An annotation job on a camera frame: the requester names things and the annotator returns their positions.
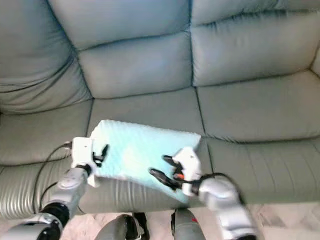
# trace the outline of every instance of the backrest cushion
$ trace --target backrest cushion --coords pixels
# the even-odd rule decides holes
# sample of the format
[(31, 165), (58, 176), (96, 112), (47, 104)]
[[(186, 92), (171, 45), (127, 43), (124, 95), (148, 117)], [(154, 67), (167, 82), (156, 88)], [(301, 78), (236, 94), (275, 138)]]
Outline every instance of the backrest cushion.
[(191, 85), (188, 0), (49, 0), (95, 98)]
[[(243, 13), (274, 8), (272, 2), (194, 1), (191, 39), (195, 86), (292, 74), (312, 65), (320, 41), (320, 14), (279, 10)], [(301, 3), (295, 2), (281, 3), (290, 8)]]
[(0, 1), (0, 112), (34, 113), (91, 98), (49, 5)]

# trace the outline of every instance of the wire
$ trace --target wire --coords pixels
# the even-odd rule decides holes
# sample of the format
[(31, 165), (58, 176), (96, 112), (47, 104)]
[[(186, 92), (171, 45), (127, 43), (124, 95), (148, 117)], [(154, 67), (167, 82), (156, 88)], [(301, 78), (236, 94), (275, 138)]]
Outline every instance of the wire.
[(40, 167), (36, 177), (35, 177), (35, 181), (34, 181), (34, 185), (33, 185), (33, 195), (32, 195), (32, 210), (33, 210), (33, 214), (36, 214), (36, 194), (37, 194), (37, 186), (38, 186), (38, 181), (39, 181), (39, 177), (40, 174), (42, 172), (42, 170), (44, 169), (44, 167), (47, 165), (47, 163), (49, 162), (49, 160), (51, 159), (52, 155), (58, 151), (59, 149), (62, 148), (69, 148), (70, 147), (70, 142), (65, 142), (64, 144), (61, 144), (60, 146), (56, 147), (49, 155), (48, 157), (45, 159), (45, 161), (43, 162), (42, 166)]
[(80, 206), (78, 205), (78, 210), (83, 214), (85, 215), (86, 213), (80, 208)]
[(51, 185), (49, 185), (42, 193), (41, 197), (40, 197), (40, 203), (39, 203), (39, 212), (42, 210), (42, 200), (44, 199), (45, 194), (47, 193), (47, 191), (52, 188), (53, 186), (57, 185), (57, 181), (52, 183)]

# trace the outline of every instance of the couch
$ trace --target couch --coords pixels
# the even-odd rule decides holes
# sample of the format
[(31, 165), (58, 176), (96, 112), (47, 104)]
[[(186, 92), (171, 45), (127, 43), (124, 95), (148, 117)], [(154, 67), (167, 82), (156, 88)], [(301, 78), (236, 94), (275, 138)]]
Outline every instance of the couch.
[[(202, 171), (230, 175), (248, 203), (319, 200), (318, 9), (320, 0), (0, 0), (0, 218), (32, 215), (71, 165), (57, 151), (34, 190), (48, 154), (104, 119), (201, 134)], [(186, 205), (104, 178), (79, 207)]]

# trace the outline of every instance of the seat cushion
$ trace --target seat cushion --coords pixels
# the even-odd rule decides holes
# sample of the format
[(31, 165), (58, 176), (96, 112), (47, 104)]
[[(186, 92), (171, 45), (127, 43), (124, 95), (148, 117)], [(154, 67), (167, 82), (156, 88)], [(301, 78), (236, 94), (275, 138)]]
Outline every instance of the seat cushion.
[(236, 144), (210, 139), (215, 172), (230, 175), (249, 203), (320, 199), (320, 138)]
[[(33, 213), (33, 193), (36, 175), (42, 163), (0, 167), (0, 219), (23, 219)], [(71, 158), (51, 161), (43, 168), (37, 183), (34, 206), (38, 211), (39, 200), (50, 184), (56, 182), (71, 166)], [(44, 196), (48, 200), (52, 190)]]
[[(92, 101), (50, 111), (0, 116), (0, 165), (43, 162), (65, 141), (86, 135)], [(51, 160), (62, 159), (61, 149)]]
[(198, 88), (205, 132), (235, 142), (320, 135), (320, 79), (311, 71)]
[(95, 99), (88, 136), (94, 127), (105, 119), (200, 135), (204, 133), (196, 92), (192, 87), (156, 94)]

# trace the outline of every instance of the light blue pillow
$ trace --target light blue pillow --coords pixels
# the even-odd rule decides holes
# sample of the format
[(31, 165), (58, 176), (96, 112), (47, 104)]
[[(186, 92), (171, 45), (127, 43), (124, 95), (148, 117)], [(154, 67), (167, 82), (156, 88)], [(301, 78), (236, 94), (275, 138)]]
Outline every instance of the light blue pillow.
[(188, 197), (176, 192), (149, 174), (149, 168), (159, 169), (172, 176), (173, 167), (162, 155), (173, 156), (183, 147), (196, 149), (201, 136), (196, 133), (162, 129), (136, 123), (102, 120), (91, 133), (93, 151), (109, 144), (107, 156), (96, 176), (130, 180), (151, 187), (186, 203)]

